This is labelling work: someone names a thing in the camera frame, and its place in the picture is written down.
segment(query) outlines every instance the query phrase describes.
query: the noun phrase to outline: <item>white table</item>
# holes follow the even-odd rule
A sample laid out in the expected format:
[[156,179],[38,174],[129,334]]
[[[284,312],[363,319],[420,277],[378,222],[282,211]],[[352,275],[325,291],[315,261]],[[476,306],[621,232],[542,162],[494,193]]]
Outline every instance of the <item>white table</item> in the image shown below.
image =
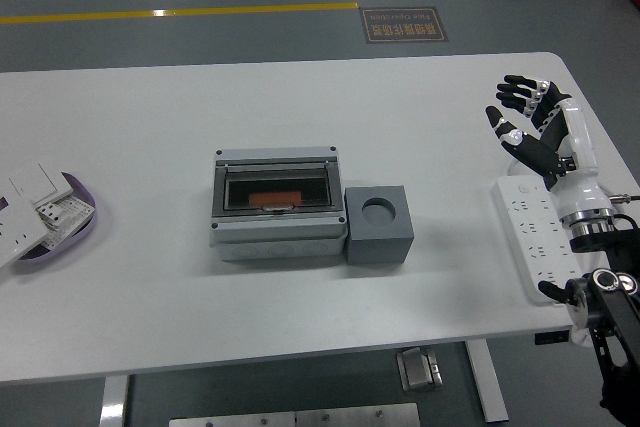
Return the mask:
[[[602,179],[637,192],[548,53],[0,74],[0,172],[53,158],[99,216],[51,263],[0,272],[0,382],[568,326],[563,307],[528,301],[489,193],[511,159],[484,108],[509,73],[581,101]],[[405,186],[415,240],[403,265],[218,260],[215,150],[301,145],[337,146],[344,186]]]

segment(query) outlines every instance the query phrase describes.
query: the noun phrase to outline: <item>gray square block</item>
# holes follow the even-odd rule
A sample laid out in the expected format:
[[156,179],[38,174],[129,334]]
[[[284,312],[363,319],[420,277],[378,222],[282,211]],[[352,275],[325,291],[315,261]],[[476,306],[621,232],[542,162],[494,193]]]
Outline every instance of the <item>gray square block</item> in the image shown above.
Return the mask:
[[404,187],[349,187],[347,264],[402,263],[413,242]]

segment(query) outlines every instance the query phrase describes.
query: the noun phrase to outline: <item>white electrical outlet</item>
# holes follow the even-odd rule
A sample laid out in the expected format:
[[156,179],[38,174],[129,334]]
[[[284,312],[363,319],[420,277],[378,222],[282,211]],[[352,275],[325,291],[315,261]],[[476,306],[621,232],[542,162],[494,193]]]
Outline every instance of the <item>white electrical outlet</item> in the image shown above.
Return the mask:
[[95,209],[80,199],[69,195],[60,199],[56,207],[68,216],[68,221],[58,230],[50,230],[49,234],[42,241],[42,245],[49,250],[53,250],[62,242],[76,234],[91,218]]
[[62,207],[51,202],[38,207],[38,213],[42,220],[53,230],[60,230],[71,220],[69,214]]
[[543,180],[535,175],[500,177],[492,194],[527,295],[536,303],[553,302],[538,290],[538,282],[564,288],[582,270]]
[[38,245],[49,233],[31,202],[9,182],[0,182],[0,267]]

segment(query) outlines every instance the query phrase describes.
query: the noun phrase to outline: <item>gray electrical box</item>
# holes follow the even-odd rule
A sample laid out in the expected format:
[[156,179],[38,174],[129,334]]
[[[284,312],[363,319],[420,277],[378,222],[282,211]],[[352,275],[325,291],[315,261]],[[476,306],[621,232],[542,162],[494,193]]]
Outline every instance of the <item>gray electrical box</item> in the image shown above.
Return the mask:
[[346,235],[335,147],[216,152],[210,245],[222,260],[335,255]]

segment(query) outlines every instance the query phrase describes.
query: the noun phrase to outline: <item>metal bracket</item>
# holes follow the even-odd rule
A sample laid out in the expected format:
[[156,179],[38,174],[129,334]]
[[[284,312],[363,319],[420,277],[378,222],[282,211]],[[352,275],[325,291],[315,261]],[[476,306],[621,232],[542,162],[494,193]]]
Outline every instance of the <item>metal bracket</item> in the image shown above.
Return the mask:
[[480,396],[485,421],[504,422],[509,420],[487,341],[485,339],[467,340],[465,344],[473,377],[476,379],[476,388]]
[[415,347],[396,354],[396,360],[405,392],[442,388],[442,377],[433,349]]
[[128,388],[128,375],[117,375],[105,379],[100,427],[122,427],[124,425]]

